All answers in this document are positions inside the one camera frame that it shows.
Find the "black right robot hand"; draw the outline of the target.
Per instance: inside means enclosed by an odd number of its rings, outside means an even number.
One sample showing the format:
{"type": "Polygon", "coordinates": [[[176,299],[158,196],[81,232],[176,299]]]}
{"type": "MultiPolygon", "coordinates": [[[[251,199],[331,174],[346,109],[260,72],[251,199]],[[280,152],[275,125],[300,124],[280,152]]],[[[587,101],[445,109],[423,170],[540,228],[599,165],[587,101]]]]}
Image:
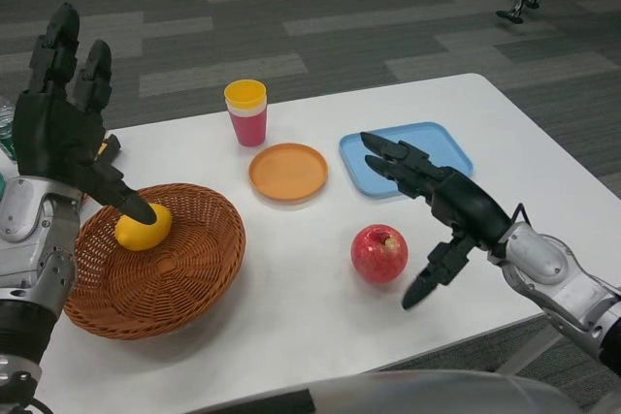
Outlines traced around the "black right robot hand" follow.
{"type": "Polygon", "coordinates": [[[452,230],[452,240],[439,243],[429,253],[427,266],[406,290],[402,307],[411,309],[438,286],[450,284],[468,263],[472,249],[494,248],[512,221],[474,181],[451,167],[434,165],[421,149],[369,132],[360,137],[371,152],[365,157],[367,166],[395,182],[401,194],[422,197],[433,217],[452,230]]]}

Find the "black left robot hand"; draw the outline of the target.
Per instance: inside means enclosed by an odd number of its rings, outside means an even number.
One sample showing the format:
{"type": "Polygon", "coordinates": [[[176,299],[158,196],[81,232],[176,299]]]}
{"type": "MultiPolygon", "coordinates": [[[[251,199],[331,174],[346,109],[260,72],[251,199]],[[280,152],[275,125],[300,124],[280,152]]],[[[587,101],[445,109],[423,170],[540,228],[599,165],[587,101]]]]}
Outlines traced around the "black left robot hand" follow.
{"type": "Polygon", "coordinates": [[[112,95],[112,52],[97,40],[78,69],[79,34],[79,13],[63,3],[33,48],[30,81],[18,95],[13,123],[18,172],[75,187],[151,225],[151,206],[98,156],[106,134],[102,111],[112,95]]]}

